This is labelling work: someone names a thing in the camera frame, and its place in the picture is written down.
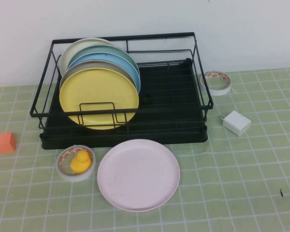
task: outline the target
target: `gray plate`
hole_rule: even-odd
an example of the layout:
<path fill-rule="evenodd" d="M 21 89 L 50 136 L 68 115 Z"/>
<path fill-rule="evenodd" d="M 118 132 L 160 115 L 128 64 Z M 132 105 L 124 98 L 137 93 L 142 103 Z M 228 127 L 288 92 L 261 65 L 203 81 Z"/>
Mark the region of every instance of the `gray plate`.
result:
<path fill-rule="evenodd" d="M 110 70 L 113 70 L 115 72 L 118 72 L 118 73 L 124 75 L 126 78 L 128 78 L 128 80 L 131 81 L 131 83 L 136 88 L 136 85 L 135 85 L 133 78 L 125 70 L 123 70 L 121 67 L 119 67 L 119 66 L 117 66 L 109 61 L 105 61 L 105 60 L 91 60 L 91 61 L 86 61 L 86 62 L 77 64 L 77 65 L 73 66 L 72 68 L 70 68 L 62 77 L 62 79 L 60 81 L 59 89 L 61 89 L 61 86 L 63 85 L 65 80 L 68 79 L 69 76 L 71 76 L 74 73 L 77 73 L 79 71 L 82 71 L 84 69 L 90 69 L 90 68 L 104 68 L 104 69 L 110 69 Z"/>

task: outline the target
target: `orange eraser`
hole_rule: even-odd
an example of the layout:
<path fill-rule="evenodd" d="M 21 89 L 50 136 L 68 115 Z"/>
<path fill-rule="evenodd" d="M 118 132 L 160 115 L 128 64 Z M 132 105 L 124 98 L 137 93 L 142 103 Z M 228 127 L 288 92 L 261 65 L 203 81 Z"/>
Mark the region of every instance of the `orange eraser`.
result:
<path fill-rule="evenodd" d="M 0 153 L 14 152 L 16 138 L 12 132 L 0 133 Z"/>

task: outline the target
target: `yellow plate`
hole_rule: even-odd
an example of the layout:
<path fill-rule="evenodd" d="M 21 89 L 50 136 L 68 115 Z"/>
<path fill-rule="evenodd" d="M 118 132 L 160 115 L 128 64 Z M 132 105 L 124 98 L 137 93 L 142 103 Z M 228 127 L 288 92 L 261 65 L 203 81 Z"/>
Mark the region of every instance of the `yellow plate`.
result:
<path fill-rule="evenodd" d="M 90 68 L 74 73 L 63 83 L 59 93 L 60 105 L 64 112 L 80 111 L 79 104 L 92 102 L 113 102 L 116 109 L 133 109 L 139 106 L 139 95 L 128 78 L 120 73 L 104 68 Z M 82 111 L 110 110 L 113 105 L 84 104 Z M 127 113 L 129 121 L 135 113 Z M 116 114 L 118 122 L 125 122 L 124 114 Z M 82 124 L 82 117 L 69 116 Z M 90 129 L 107 130 L 114 126 L 89 126 L 113 124 L 112 114 L 84 115 L 84 126 Z"/>

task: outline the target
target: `blue plate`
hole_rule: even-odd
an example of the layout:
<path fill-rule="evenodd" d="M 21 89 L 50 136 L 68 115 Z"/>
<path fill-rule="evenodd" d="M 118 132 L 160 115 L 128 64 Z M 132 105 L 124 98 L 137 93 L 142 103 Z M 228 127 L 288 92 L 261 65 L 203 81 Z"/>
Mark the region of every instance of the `blue plate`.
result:
<path fill-rule="evenodd" d="M 126 59 L 127 61 L 129 61 L 137 70 L 138 74 L 140 74 L 139 68 L 137 67 L 137 64 L 135 63 L 135 61 L 132 59 L 132 57 L 126 53 L 124 50 L 120 49 L 119 47 L 114 47 L 111 45 L 93 45 L 90 47 L 86 47 L 82 50 L 80 50 L 79 52 L 77 52 L 70 60 L 69 65 L 75 61 L 77 58 L 89 54 L 89 53 L 93 53 L 93 52 L 107 52 L 107 53 L 112 53 L 114 55 L 118 55 L 120 57 L 123 57 L 124 59 Z"/>
<path fill-rule="evenodd" d="M 86 55 L 83 55 L 76 60 L 74 60 L 68 67 L 68 70 L 72 68 L 73 66 L 80 64 L 85 61 L 92 61 L 92 60 L 106 60 L 110 61 L 117 66 L 121 67 L 123 70 L 125 70 L 134 80 L 137 92 L 140 92 L 141 89 L 141 81 L 140 81 L 140 75 L 135 69 L 135 67 L 126 59 L 124 59 L 121 56 L 108 53 L 108 52 L 93 52 L 93 53 L 88 53 Z"/>

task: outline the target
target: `tape roll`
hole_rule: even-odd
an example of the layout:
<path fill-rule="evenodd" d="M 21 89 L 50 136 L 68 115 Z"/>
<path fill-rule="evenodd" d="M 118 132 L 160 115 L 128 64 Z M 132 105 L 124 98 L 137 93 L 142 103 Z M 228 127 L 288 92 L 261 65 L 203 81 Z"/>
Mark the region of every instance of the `tape roll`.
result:
<path fill-rule="evenodd" d="M 204 74 L 205 79 L 209 79 L 209 78 L 221 78 L 223 80 L 226 81 L 227 83 L 227 87 L 224 89 L 212 89 L 212 88 L 208 88 L 209 92 L 212 96 L 221 96 L 221 95 L 225 95 L 227 93 L 230 92 L 230 90 L 232 89 L 232 84 L 233 81 L 230 77 L 227 76 L 227 74 L 223 73 L 223 72 L 206 72 Z M 206 87 L 204 84 L 204 80 L 203 77 L 201 77 L 201 87 L 203 90 L 206 91 Z"/>
<path fill-rule="evenodd" d="M 91 166 L 83 173 L 80 174 L 66 174 L 62 171 L 62 164 L 64 160 L 69 157 L 70 155 L 75 155 L 79 151 L 87 151 L 89 158 L 91 159 Z M 96 156 L 94 152 L 87 146 L 84 145 L 74 145 L 70 146 L 67 149 L 65 149 L 63 152 L 59 154 L 59 156 L 56 159 L 56 171 L 60 175 L 60 177 L 63 180 L 69 181 L 69 182 L 78 182 L 87 179 L 91 175 L 93 175 L 93 172 L 96 167 Z"/>

